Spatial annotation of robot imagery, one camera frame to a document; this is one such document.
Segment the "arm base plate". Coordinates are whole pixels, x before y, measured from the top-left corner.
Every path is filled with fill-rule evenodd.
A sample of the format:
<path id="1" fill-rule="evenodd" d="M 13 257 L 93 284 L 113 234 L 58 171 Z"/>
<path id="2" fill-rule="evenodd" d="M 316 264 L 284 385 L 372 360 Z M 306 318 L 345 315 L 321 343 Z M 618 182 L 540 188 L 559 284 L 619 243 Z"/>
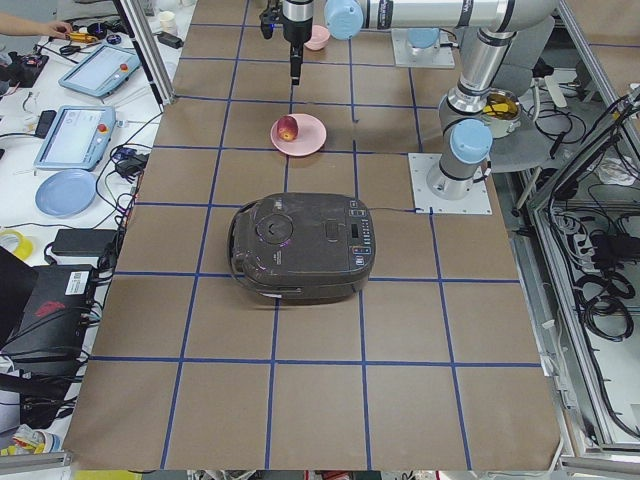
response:
<path id="1" fill-rule="evenodd" d="M 408 29 L 392 29 L 391 38 L 395 65 L 406 68 L 453 69 L 455 60 L 453 48 L 456 45 L 449 35 L 440 29 L 440 44 L 438 48 L 425 50 L 413 54 L 406 43 Z"/>
<path id="2" fill-rule="evenodd" d="M 409 173 L 414 209 L 423 214 L 491 215 L 482 168 L 466 180 L 452 180 L 440 169 L 439 153 L 410 153 Z"/>

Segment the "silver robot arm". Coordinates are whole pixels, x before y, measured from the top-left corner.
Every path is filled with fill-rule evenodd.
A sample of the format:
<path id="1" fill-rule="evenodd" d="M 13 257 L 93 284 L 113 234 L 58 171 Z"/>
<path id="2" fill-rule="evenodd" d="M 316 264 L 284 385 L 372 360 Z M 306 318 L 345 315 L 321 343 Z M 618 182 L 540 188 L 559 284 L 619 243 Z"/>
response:
<path id="1" fill-rule="evenodd" d="M 324 20 L 332 37 L 349 40 L 363 29 L 476 28 L 457 84 L 443 98 L 439 118 L 444 149 L 426 176 L 436 196 L 460 200 L 487 159 L 492 136 L 479 116 L 516 33 L 549 18 L 554 1 L 328 1 Z"/>
<path id="2" fill-rule="evenodd" d="M 440 29 L 409 28 L 406 31 L 406 43 L 413 54 L 438 48 L 440 44 Z"/>

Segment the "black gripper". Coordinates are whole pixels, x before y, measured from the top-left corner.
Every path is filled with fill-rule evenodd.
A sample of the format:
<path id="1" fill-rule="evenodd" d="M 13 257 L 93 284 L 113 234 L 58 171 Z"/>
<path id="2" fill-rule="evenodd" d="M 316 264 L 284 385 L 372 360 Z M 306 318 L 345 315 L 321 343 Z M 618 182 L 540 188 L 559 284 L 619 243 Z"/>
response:
<path id="1" fill-rule="evenodd" d="M 313 26 L 312 0 L 283 0 L 281 19 L 284 38 L 290 45 L 290 77 L 299 85 L 304 60 L 304 44 L 310 40 Z"/>

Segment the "person hand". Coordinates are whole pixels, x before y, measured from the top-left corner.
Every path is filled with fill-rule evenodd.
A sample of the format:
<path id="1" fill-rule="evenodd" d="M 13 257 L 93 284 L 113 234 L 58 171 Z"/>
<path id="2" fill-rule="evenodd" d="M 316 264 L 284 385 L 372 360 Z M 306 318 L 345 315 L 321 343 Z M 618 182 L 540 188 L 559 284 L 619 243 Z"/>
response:
<path id="1" fill-rule="evenodd" d="M 65 40 L 72 32 L 72 26 L 63 21 L 44 22 L 41 26 L 41 35 L 54 39 Z"/>

